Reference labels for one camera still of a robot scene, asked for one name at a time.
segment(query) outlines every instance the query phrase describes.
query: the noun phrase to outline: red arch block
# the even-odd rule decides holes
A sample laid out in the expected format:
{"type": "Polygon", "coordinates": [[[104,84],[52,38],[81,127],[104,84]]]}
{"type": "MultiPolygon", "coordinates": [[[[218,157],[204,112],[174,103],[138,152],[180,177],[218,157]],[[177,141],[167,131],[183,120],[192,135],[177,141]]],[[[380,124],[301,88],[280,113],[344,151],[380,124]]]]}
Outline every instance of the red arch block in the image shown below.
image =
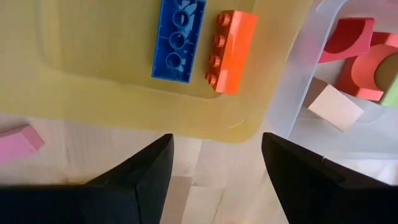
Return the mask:
{"type": "Polygon", "coordinates": [[[372,46],[366,55],[349,58],[335,87],[351,96],[379,101],[384,92],[376,86],[374,74],[379,64],[396,52],[397,47],[379,44],[372,46]]]}
{"type": "Polygon", "coordinates": [[[366,54],[370,48],[373,26],[373,18],[340,19],[319,63],[366,54]]]}

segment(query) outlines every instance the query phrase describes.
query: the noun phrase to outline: yellow plastic tray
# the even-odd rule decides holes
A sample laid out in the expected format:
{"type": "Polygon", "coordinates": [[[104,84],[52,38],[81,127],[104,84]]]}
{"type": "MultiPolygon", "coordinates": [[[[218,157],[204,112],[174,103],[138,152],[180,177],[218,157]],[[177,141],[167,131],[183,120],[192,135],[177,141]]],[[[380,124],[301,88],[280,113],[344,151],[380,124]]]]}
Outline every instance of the yellow plastic tray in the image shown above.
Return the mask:
{"type": "Polygon", "coordinates": [[[0,111],[239,142],[259,127],[311,0],[207,0],[190,84],[150,77],[160,0],[2,0],[0,111]],[[204,78],[215,17],[259,15],[238,95],[204,78]]]}

